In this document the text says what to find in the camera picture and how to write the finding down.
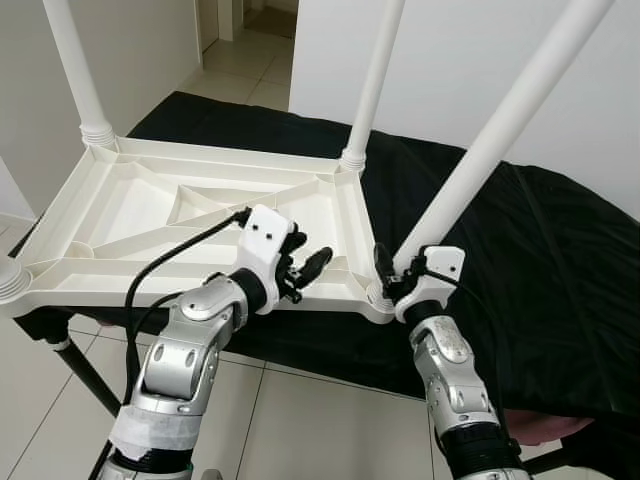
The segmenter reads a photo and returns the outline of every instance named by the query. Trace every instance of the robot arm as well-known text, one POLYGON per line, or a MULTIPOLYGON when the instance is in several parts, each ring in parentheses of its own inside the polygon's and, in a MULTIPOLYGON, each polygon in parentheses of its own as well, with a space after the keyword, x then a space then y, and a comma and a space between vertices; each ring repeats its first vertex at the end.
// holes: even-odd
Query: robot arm
POLYGON ((409 327, 414 363, 453 477, 526 480, 530 477, 517 447, 505 435, 475 371, 473 351, 444 311, 463 262, 464 252, 458 248, 423 248, 398 276, 384 247, 376 247, 378 274, 396 317, 409 327))
POLYGON ((297 226, 256 206, 243 230, 230 275, 216 274, 185 292, 170 309, 169 323, 149 348, 131 403, 120 409, 110 440, 115 453, 103 480, 188 480, 220 352, 249 315, 267 314, 282 297, 317 278, 332 256, 324 248, 293 267, 291 253, 306 241, 297 226))

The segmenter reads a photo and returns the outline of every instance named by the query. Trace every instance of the tiled floor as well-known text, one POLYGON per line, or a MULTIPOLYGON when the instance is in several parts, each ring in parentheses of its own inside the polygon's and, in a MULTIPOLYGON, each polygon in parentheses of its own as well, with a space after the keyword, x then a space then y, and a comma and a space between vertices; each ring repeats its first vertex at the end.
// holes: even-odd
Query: tiled floor
POLYGON ((245 30, 235 42, 209 47, 204 72, 183 91, 286 111, 292 64, 293 40, 245 30))
MULTIPOLYGON (((291 41, 245 32, 236 43, 215 43, 204 74, 185 90, 286 110, 292 58, 291 41)), ((12 243, 1 230, 0 240, 12 243)), ((79 316, 71 328, 121 394, 123 331, 79 316)), ((140 349, 152 341, 141 335, 140 349)), ((0 318, 0 342, 0 479, 87 478, 113 419, 46 345, 30 341, 14 322, 0 318)), ((225 353, 193 478, 218 468, 226 480, 450 479, 431 431, 423 402, 225 353)), ((553 448, 527 448, 525 455, 553 448)), ((565 468, 539 478, 603 477, 565 468)))

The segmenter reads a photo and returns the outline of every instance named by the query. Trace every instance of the black cloth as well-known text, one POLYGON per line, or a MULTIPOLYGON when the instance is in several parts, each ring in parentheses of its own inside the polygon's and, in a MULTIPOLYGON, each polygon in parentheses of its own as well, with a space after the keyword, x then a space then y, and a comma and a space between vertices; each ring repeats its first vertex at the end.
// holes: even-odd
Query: black cloth
MULTIPOLYGON (((349 127, 184 93, 130 136, 339 157, 349 127)), ((464 150, 373 132, 362 186, 377 241, 395 251, 464 150)), ((640 229, 567 177, 501 163, 447 236, 467 253, 454 316, 492 395, 556 415, 640 417, 640 229), (497 356, 498 371, 494 368, 497 356)), ((115 320, 118 309, 85 313, 115 320)), ((424 396, 407 331, 357 314, 274 312, 252 319, 231 351, 362 385, 424 396)))

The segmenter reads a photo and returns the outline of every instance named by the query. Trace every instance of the black fabric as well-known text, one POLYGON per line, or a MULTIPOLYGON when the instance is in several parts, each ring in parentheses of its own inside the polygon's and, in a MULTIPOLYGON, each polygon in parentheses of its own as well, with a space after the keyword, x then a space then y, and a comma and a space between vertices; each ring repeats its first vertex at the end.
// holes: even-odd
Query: black fabric
MULTIPOLYGON (((348 132, 334 122, 174 93, 131 136, 337 158, 348 132)), ((362 185, 376 240, 395 251, 463 154, 373 132, 362 185)), ((494 345, 483 309, 460 289, 452 298, 450 313, 490 392, 498 357, 506 407, 640 416, 639 232, 633 219, 562 175, 507 163, 496 169, 445 243, 466 251, 461 280, 499 323, 494 345)), ((274 312, 252 319, 229 349, 424 396, 397 322, 274 312)))

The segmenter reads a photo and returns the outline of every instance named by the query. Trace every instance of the white tape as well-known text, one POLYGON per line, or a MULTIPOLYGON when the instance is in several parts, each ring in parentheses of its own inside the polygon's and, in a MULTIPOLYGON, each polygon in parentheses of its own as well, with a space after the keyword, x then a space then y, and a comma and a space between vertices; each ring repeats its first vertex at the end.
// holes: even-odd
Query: white tape
POLYGON ((201 416, 167 415, 127 405, 120 409, 109 440, 132 460, 139 460, 152 448, 191 450, 201 422, 201 416))

